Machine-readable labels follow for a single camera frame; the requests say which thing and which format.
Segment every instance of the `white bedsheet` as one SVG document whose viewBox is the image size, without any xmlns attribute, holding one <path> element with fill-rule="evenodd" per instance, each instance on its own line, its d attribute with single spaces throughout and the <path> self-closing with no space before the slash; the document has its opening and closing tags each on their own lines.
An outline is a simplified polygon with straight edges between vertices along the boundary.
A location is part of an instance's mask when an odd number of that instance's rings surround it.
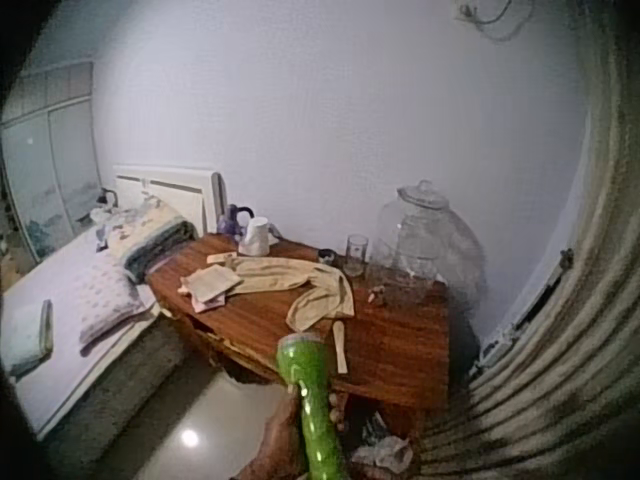
<svg viewBox="0 0 640 480">
<path fill-rule="evenodd" d="M 53 304 L 53 354 L 16 384 L 20 404 L 39 438 L 53 428 L 52 419 L 59 420 L 60 413 L 68 411 L 89 388 L 96 373 L 117 358 L 113 351 L 124 351 L 142 330 L 141 324 L 134 328 L 129 323 L 85 352 L 85 356 L 81 354 L 80 318 L 71 290 L 77 272 L 95 255 L 95 245 L 92 228 L 46 259 L 4 295 L 3 317 L 47 298 Z M 146 315 L 142 325 L 149 326 L 149 318 Z"/>
</svg>

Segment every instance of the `wooden table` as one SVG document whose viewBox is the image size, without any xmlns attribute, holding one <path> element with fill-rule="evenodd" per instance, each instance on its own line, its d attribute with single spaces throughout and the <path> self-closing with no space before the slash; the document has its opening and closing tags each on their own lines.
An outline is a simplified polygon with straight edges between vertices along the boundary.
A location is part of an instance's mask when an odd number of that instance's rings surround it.
<svg viewBox="0 0 640 480">
<path fill-rule="evenodd" d="M 275 353 L 278 340 L 291 333 L 285 318 L 305 287 L 227 297 L 219 309 L 196 314 L 178 294 L 180 277 L 205 268 L 207 255 L 235 251 L 222 235 L 205 235 L 186 246 L 147 278 L 162 307 L 171 312 L 183 335 L 205 354 L 222 352 L 255 373 L 279 380 Z M 316 250 L 281 241 L 271 256 L 316 260 Z M 449 331 L 446 290 L 436 284 L 424 306 L 392 309 L 367 303 L 363 280 L 353 284 L 354 318 L 343 319 L 349 373 L 333 375 L 333 389 L 387 404 L 437 410 L 447 405 Z M 334 351 L 332 320 L 312 330 Z"/>
</svg>

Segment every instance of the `patterned pillow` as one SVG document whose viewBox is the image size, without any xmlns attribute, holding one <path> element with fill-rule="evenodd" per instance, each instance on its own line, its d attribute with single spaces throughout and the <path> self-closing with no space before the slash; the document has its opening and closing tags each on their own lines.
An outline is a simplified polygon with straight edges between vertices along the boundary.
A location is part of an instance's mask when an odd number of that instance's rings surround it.
<svg viewBox="0 0 640 480">
<path fill-rule="evenodd" d="M 109 251 L 96 253 L 77 282 L 83 347 L 143 308 L 136 288 Z"/>
</svg>

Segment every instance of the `striped curtain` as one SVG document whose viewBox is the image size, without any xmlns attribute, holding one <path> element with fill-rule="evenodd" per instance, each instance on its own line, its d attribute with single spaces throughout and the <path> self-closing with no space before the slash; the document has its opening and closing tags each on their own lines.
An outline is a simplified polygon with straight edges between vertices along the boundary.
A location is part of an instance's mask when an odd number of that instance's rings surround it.
<svg viewBox="0 0 640 480">
<path fill-rule="evenodd" d="M 592 122 L 574 268 L 427 427 L 419 478 L 566 478 L 640 420 L 640 44 L 612 4 L 573 7 Z"/>
</svg>

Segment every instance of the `hand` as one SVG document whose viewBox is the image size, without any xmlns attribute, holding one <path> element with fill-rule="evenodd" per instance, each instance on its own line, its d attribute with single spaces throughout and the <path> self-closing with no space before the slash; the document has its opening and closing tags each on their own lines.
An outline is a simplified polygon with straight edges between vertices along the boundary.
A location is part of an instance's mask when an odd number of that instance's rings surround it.
<svg viewBox="0 0 640 480">
<path fill-rule="evenodd" d="M 329 395 L 329 414 L 338 431 L 344 431 L 344 412 L 335 393 Z M 302 436 L 299 428 L 300 394 L 289 385 L 285 398 L 267 421 L 256 457 L 236 476 L 237 480 L 296 479 L 307 471 Z M 395 480 L 387 470 L 367 465 L 350 464 L 354 479 Z"/>
<path fill-rule="evenodd" d="M 300 394 L 289 385 L 285 398 L 267 421 L 258 455 L 236 477 L 238 480 L 295 479 L 306 471 L 298 427 Z"/>
</svg>

